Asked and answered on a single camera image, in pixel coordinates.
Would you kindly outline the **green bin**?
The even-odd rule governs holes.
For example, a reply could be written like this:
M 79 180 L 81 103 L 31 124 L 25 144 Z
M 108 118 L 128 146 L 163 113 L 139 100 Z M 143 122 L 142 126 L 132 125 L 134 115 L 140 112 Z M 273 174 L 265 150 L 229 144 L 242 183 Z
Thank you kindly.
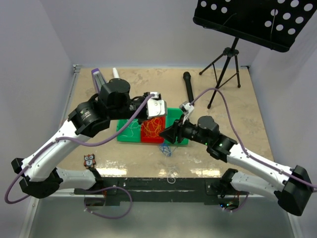
M 168 128 L 173 125 L 174 121 L 176 119 L 179 119 L 182 115 L 182 111 L 179 108 L 167 108 L 167 116 L 165 119 L 165 128 Z M 183 139 L 181 143 L 178 143 L 177 141 L 172 144 L 168 140 L 164 141 L 165 144 L 168 144 L 170 146 L 187 146 L 189 143 L 188 139 Z
M 137 119 L 134 119 L 129 126 L 117 136 L 117 141 L 126 143 L 141 142 L 141 125 L 138 123 Z

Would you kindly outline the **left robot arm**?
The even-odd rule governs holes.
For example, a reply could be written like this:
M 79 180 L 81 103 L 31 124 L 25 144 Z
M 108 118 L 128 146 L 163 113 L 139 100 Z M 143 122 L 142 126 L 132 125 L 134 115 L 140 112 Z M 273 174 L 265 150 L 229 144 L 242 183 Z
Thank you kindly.
M 118 134 L 101 142 L 88 141 L 101 131 L 109 128 L 111 121 L 125 119 L 149 119 L 150 99 L 160 99 L 160 95 L 145 92 L 131 98 L 130 84 L 123 79 L 113 78 L 100 85 L 89 100 L 80 103 L 68 116 L 58 131 L 36 152 L 27 158 L 15 158 L 11 164 L 25 197 L 45 198 L 61 189 L 82 189 L 98 194 L 103 188 L 92 169 L 82 171 L 65 170 L 58 164 L 79 145 L 97 147 L 115 139 Z

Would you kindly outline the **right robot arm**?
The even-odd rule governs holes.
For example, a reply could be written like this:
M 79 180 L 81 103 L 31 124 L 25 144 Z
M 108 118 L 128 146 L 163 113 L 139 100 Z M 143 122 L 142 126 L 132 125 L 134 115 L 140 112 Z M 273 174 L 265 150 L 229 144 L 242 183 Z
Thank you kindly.
M 211 116 L 202 116 L 197 124 L 177 119 L 160 134 L 168 142 L 184 139 L 204 144 L 216 160 L 239 166 L 252 173 L 234 172 L 220 184 L 223 193 L 243 191 L 270 198 L 286 212 L 301 216 L 313 193 L 307 170 L 299 165 L 292 168 L 253 153 L 236 140 L 222 134 Z

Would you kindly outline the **red bin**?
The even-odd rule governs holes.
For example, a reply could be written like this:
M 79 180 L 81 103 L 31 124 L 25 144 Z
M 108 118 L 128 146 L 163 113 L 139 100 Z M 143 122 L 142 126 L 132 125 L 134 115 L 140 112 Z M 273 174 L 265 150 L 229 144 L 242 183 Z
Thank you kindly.
M 160 133 L 165 129 L 165 117 L 146 120 L 141 125 L 141 142 L 162 144 L 164 139 Z

